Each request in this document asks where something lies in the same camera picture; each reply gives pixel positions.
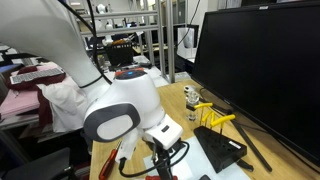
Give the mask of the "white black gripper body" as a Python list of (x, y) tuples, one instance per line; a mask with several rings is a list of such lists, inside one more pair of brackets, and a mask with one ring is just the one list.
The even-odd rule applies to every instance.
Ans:
[(180, 140), (183, 128), (169, 115), (151, 129), (145, 131), (146, 140), (152, 142), (154, 167), (159, 176), (173, 176), (170, 167), (169, 150)]

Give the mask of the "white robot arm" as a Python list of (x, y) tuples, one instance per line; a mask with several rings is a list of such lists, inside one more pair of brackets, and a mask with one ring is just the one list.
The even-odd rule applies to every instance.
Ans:
[(136, 143), (153, 144), (154, 169), (173, 180), (171, 148), (182, 147), (182, 127), (167, 115), (153, 80), (129, 70), (109, 83), (89, 60), (63, 0), (0, 0), (0, 41), (14, 49), (55, 62), (83, 89), (89, 102), (83, 130), (90, 139), (121, 139), (116, 162), (123, 168)]

